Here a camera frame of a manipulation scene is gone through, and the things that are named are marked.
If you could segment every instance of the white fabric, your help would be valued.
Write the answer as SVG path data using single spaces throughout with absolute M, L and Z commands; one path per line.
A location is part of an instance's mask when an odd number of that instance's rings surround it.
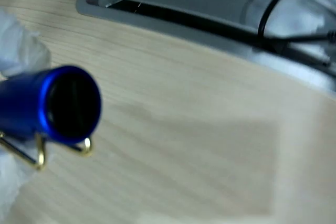
M 0 73 L 11 77 L 49 67 L 50 51 L 37 39 L 37 33 L 28 31 L 13 15 L 0 8 Z M 36 152 L 32 146 L 19 144 L 18 147 L 32 155 Z M 31 168 L 0 148 L 0 222 L 7 215 L 20 187 L 33 173 Z

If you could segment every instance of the wooden desk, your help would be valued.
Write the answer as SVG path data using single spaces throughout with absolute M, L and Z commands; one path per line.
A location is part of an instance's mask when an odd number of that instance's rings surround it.
M 208 224 L 267 216 L 280 145 L 319 140 L 336 148 L 334 99 L 287 76 L 82 16 L 75 0 L 0 5 L 41 32 L 55 66 L 90 71 L 104 100 L 94 156 L 55 148 L 6 223 Z

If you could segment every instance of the gold metal clip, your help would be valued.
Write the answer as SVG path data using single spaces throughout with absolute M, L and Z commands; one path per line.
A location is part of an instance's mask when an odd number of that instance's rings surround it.
M 18 157 L 25 163 L 27 163 L 29 166 L 36 170 L 43 170 L 47 163 L 47 151 L 46 151 L 46 139 L 39 133 L 35 133 L 35 142 L 36 142 L 36 148 L 37 148 L 37 157 L 34 159 L 33 157 L 30 157 L 23 151 L 19 150 L 17 147 L 15 147 L 13 144 L 5 140 L 5 133 L 0 132 L 0 146 L 2 146 L 5 150 L 13 154 L 14 156 Z M 58 145 L 64 147 L 65 149 L 75 152 L 79 154 L 80 156 L 89 156 L 92 153 L 92 139 L 90 137 L 87 137 L 84 139 L 83 144 L 80 143 L 78 145 L 72 145 L 68 146 L 65 144 L 59 144 Z

